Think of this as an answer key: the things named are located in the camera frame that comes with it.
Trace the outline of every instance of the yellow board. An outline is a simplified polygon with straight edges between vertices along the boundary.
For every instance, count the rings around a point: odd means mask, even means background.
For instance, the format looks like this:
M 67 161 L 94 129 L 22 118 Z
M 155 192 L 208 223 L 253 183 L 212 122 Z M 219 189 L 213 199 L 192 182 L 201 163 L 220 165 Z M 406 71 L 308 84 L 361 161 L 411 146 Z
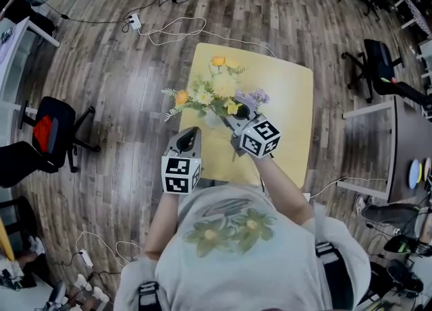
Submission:
M 5 253 L 8 260 L 13 262 L 15 260 L 14 251 L 12 250 L 9 237 L 6 233 L 6 228 L 0 218 L 0 250 Z
M 197 76 L 210 78 L 212 57 L 226 57 L 247 68 L 238 76 L 238 88 L 254 92 L 262 88 L 270 102 L 259 111 L 281 132 L 281 140 L 273 152 L 276 163 L 301 188 L 304 183 L 311 140 L 313 73 L 288 61 L 258 53 L 199 43 L 190 70 L 188 90 Z M 259 185 L 259 174 L 246 154 L 238 157 L 230 144 L 232 131 L 225 126 L 210 128 L 198 112 L 185 109 L 180 130 L 198 126 L 202 130 L 202 177 Z

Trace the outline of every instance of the green flower print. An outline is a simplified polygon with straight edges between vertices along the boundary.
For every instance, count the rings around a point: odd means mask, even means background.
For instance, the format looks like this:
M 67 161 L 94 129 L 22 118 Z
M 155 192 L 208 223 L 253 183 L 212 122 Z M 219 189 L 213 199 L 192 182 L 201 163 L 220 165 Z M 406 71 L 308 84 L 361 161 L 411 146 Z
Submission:
M 273 224 L 271 218 L 253 208 L 248 209 L 247 215 L 240 215 L 232 221 L 239 225 L 232 239 L 238 240 L 238 249 L 243 254 L 255 245 L 259 237 L 265 241 L 273 237 L 273 231 L 268 227 Z
M 223 219 L 198 222 L 194 230 L 187 233 L 185 241 L 196 244 L 196 255 L 204 257 L 213 249 L 231 251 L 228 239 L 234 231 L 233 227 L 222 227 Z

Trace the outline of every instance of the white desk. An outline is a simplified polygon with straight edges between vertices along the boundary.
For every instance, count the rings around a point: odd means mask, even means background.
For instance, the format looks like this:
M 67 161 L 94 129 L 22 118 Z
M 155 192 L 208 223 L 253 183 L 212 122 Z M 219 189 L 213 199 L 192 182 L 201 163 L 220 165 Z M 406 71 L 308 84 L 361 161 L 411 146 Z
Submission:
M 22 72 L 24 71 L 25 59 L 20 62 L 19 67 L 15 67 L 13 64 L 27 28 L 31 28 L 54 46 L 60 46 L 57 40 L 32 23 L 29 18 L 22 20 L 13 27 L 11 37 L 13 40 L 6 52 L 6 56 L 0 63 L 0 142 L 2 145 L 10 144 L 12 115 L 14 110 L 20 110 L 20 106 L 16 105 L 15 101 Z M 37 110 L 29 108 L 27 112 L 36 113 Z

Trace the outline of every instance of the orange cushion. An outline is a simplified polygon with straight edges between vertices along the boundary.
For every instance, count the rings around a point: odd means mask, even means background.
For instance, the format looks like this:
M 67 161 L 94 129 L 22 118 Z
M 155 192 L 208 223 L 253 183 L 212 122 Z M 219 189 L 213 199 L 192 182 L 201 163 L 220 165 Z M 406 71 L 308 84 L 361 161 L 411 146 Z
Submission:
M 33 136 L 38 140 L 42 152 L 48 151 L 49 132 L 51 131 L 52 125 L 53 122 L 51 121 L 51 118 L 46 115 L 33 129 Z

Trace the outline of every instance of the yellow disc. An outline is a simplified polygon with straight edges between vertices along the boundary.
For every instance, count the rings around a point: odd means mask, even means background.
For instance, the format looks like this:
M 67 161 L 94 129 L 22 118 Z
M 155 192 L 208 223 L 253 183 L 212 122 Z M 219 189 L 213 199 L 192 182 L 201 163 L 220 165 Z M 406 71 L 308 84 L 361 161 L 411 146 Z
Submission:
M 6 233 L 6 228 L 3 225 L 3 221 L 0 217 L 0 248 L 5 252 L 8 260 L 13 262 L 15 260 L 14 251 L 12 250 L 9 237 Z
M 420 180 L 421 180 L 421 172 L 422 172 L 421 163 L 419 163 L 419 164 L 418 164 L 418 179 L 417 179 L 417 183 L 420 183 Z

